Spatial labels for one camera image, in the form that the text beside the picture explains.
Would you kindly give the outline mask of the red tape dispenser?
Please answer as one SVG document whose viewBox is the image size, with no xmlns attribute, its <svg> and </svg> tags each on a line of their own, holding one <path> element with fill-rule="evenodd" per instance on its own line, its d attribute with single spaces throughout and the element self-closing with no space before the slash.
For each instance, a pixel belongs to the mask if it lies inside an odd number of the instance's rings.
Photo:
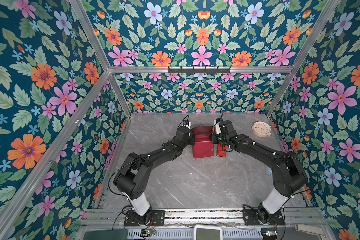
<svg viewBox="0 0 360 240">
<path fill-rule="evenodd" d="M 227 156 L 227 146 L 218 144 L 217 157 L 225 158 Z"/>
</svg>

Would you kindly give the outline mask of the maroon wrapping paper sheet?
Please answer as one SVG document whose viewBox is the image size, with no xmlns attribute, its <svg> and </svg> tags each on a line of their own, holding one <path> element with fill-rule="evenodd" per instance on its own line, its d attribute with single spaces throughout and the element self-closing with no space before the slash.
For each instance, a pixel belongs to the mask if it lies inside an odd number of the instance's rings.
<svg viewBox="0 0 360 240">
<path fill-rule="evenodd" d="M 212 131 L 212 126 L 200 126 L 191 129 L 191 132 L 195 135 L 195 144 L 193 145 L 194 159 L 214 156 L 215 145 L 210 139 Z"/>
</svg>

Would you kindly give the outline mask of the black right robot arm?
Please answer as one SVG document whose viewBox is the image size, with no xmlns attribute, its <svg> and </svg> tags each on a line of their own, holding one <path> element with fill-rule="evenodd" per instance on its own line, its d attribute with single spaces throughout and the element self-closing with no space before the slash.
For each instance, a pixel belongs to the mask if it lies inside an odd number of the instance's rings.
<svg viewBox="0 0 360 240">
<path fill-rule="evenodd" d="M 221 144 L 228 150 L 251 156 L 273 171 L 274 187 L 257 210 L 258 220 L 263 225 L 269 224 L 292 195 L 308 182 L 302 161 L 297 154 L 276 151 L 247 135 L 237 134 L 229 120 L 215 119 L 210 139 L 213 144 Z"/>
</svg>

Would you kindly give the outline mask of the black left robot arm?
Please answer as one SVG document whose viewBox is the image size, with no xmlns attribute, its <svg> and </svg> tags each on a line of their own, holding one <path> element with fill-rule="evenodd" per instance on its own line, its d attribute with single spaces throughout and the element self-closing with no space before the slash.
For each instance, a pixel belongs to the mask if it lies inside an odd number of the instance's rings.
<svg viewBox="0 0 360 240">
<path fill-rule="evenodd" d="M 129 154 L 116 172 L 113 184 L 131 204 L 129 219 L 140 226 L 146 226 L 152 221 L 152 206 L 145 195 L 151 172 L 160 165 L 175 160 L 187 146 L 195 144 L 195 135 L 190 126 L 188 120 L 183 121 L 177 128 L 176 135 L 157 150 L 147 154 Z"/>
</svg>

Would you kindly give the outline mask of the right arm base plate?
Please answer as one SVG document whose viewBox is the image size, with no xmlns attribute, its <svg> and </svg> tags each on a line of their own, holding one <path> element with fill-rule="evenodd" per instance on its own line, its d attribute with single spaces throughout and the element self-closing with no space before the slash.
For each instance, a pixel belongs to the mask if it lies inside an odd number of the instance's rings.
<svg viewBox="0 0 360 240">
<path fill-rule="evenodd" d="M 282 210 L 279 210 L 274 214 L 269 214 L 266 210 L 263 209 L 244 209 L 242 210 L 242 213 L 245 225 L 247 226 L 284 226 L 286 224 Z"/>
</svg>

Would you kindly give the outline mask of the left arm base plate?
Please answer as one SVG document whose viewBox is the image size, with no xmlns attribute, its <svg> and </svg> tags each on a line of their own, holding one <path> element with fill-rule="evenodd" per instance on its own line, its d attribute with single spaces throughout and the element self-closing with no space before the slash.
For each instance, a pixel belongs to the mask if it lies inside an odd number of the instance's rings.
<svg viewBox="0 0 360 240">
<path fill-rule="evenodd" d="M 133 210 L 128 210 L 124 220 L 125 227 L 162 227 L 165 221 L 164 210 L 148 210 L 148 212 L 140 216 Z"/>
</svg>

